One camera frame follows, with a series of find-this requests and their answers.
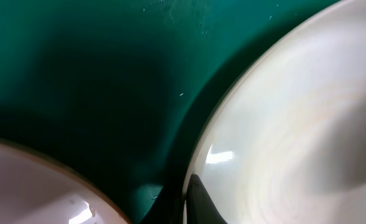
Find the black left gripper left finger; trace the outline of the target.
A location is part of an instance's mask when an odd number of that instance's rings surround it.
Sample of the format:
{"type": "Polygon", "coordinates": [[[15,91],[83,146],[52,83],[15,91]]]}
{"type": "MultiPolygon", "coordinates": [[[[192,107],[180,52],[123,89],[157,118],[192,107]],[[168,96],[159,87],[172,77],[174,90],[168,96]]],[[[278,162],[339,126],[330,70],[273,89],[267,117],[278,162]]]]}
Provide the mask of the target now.
{"type": "Polygon", "coordinates": [[[182,224],[183,207],[182,185],[166,185],[140,224],[182,224]]]}

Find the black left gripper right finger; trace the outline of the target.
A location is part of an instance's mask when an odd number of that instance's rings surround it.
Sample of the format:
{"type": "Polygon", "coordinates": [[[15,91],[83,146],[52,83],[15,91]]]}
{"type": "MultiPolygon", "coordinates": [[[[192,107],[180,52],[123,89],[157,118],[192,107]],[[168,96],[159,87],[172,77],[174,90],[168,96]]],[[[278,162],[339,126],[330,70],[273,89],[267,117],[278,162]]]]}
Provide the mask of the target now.
{"type": "Polygon", "coordinates": [[[227,224],[198,175],[192,174],[186,192],[187,224],[227,224]]]}

